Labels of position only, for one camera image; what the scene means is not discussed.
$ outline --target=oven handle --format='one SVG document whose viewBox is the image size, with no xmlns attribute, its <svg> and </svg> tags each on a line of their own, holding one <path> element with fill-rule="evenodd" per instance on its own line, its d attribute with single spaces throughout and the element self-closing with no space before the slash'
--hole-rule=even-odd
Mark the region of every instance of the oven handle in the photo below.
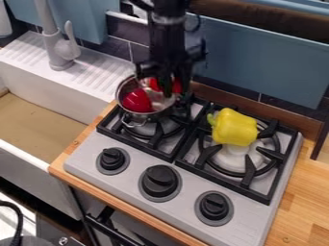
<svg viewBox="0 0 329 246">
<path fill-rule="evenodd" d="M 87 214 L 85 217 L 85 221 L 92 226 L 94 229 L 98 230 L 99 232 L 106 234 L 109 237 L 112 237 L 113 239 L 116 239 L 127 246 L 143 246 L 139 243 L 137 243 L 135 240 L 129 238 L 125 234 L 122 234 L 115 229 L 109 228 L 107 225 L 105 225 L 102 222 L 97 221 L 96 218 L 92 217 L 90 214 Z"/>
</svg>

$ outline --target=gray tile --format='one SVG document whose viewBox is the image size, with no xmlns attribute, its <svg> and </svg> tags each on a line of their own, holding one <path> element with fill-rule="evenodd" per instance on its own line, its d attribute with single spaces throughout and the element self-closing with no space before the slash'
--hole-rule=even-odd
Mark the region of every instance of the gray tile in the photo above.
<svg viewBox="0 0 329 246">
<path fill-rule="evenodd" d="M 242 87 L 238 87 L 238 86 L 233 86 L 227 83 L 223 83 L 221 81 L 217 81 L 211 78 L 206 78 L 206 77 L 202 77 L 199 75 L 194 75 L 193 79 L 201 84 L 207 85 L 207 86 L 211 86 L 211 87 L 215 87 L 230 93 L 234 93 L 237 94 L 239 96 L 243 96 L 246 97 L 248 99 L 252 99 L 255 101 L 258 101 L 259 92 L 256 92 L 254 90 L 250 90 L 247 88 L 242 88 Z"/>
<path fill-rule="evenodd" d="M 317 119 L 320 121 L 324 121 L 326 114 L 328 113 L 328 103 L 327 101 L 323 101 L 320 103 L 317 110 L 312 110 L 310 108 L 296 105 L 291 102 L 287 102 L 285 100 L 281 100 L 279 98 L 271 97 L 268 95 L 262 94 L 261 102 L 265 104 L 269 104 L 271 106 L 284 109 L 286 111 L 292 111 L 301 115 L 305 115 L 307 117 Z"/>
<path fill-rule="evenodd" d="M 108 34 L 148 46 L 148 27 L 144 24 L 107 15 Z"/>
<path fill-rule="evenodd" d="M 145 46 L 130 43 L 133 62 L 144 62 L 149 58 L 149 49 Z"/>
<path fill-rule="evenodd" d="M 83 43 L 84 46 L 89 49 L 93 49 L 111 56 L 119 57 L 124 60 L 130 61 L 130 51 L 127 41 L 114 37 L 108 37 L 108 39 L 102 44 L 95 44 L 85 40 L 83 40 Z"/>
</svg>

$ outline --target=kitchen counter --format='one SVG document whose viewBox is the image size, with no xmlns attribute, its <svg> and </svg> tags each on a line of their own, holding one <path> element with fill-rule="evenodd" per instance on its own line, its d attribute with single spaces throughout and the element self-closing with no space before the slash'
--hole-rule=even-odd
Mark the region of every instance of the kitchen counter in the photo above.
<svg viewBox="0 0 329 246">
<path fill-rule="evenodd" d="M 216 98 L 223 104 L 231 102 L 249 111 L 258 113 L 263 109 L 268 116 L 276 117 L 286 124 L 292 124 L 306 137 L 291 179 L 277 211 L 275 220 L 268 234 L 266 245 L 328 245 L 329 244 L 329 164 L 310 160 L 309 156 L 315 145 L 316 135 L 321 124 L 307 117 L 265 106 L 248 99 L 194 84 L 193 89 L 198 96 L 207 94 L 208 99 Z M 111 102 L 95 120 L 62 152 L 49 166 L 49 172 L 60 180 L 96 197 L 114 209 L 121 210 L 149 226 L 176 238 L 187 245 L 205 245 L 203 242 L 166 224 L 158 218 L 135 208 L 113 195 L 78 179 L 63 170 L 64 161 L 94 131 L 97 124 L 115 106 Z"/>
</svg>

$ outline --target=blue cabinet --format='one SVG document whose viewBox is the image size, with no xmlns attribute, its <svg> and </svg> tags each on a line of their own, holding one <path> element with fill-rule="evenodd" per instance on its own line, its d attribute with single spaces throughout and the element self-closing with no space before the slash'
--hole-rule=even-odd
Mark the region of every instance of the blue cabinet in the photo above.
<svg viewBox="0 0 329 246">
<path fill-rule="evenodd" d="M 316 109 L 329 85 L 329 45 L 202 17 L 207 65 L 195 73 Z"/>
<path fill-rule="evenodd" d="M 57 25 L 63 30 L 66 20 L 73 23 L 74 34 L 81 39 L 101 43 L 106 36 L 105 11 L 118 12 L 120 0 L 48 0 Z M 39 25 L 34 0 L 7 0 L 15 18 Z"/>
</svg>

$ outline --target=yellow bell pepper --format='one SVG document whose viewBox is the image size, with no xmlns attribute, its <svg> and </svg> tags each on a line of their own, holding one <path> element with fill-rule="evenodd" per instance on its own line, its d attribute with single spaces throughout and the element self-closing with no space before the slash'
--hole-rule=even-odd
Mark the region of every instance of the yellow bell pepper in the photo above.
<svg viewBox="0 0 329 246">
<path fill-rule="evenodd" d="M 217 143 L 248 146 L 257 138 L 256 119 L 231 109 L 225 108 L 216 116 L 208 114 L 207 120 L 213 126 L 213 140 Z"/>
</svg>

